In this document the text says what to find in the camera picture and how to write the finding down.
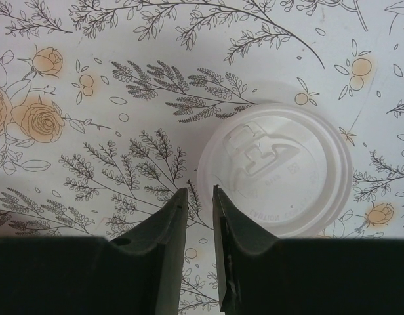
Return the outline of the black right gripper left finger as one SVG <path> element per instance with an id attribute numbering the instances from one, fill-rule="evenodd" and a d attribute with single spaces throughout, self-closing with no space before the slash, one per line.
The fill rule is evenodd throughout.
<path id="1" fill-rule="evenodd" d="M 177 314 L 188 193 L 180 188 L 164 206 L 110 242 L 109 314 Z"/>

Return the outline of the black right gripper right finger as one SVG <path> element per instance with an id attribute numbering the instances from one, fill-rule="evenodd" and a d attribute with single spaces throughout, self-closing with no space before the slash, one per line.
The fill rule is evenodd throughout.
<path id="1" fill-rule="evenodd" d="M 278 238 L 240 211 L 218 185 L 212 215 L 220 311 L 267 314 L 279 283 L 268 270 Z"/>

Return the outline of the white plastic coffee lid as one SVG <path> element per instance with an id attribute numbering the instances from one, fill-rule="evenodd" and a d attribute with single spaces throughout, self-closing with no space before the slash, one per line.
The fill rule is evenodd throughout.
<path id="1" fill-rule="evenodd" d="M 349 149 L 323 116 L 257 105 L 222 122 L 204 147 L 197 191 L 206 211 L 221 188 L 246 216 L 281 237 L 315 236 L 350 196 Z"/>

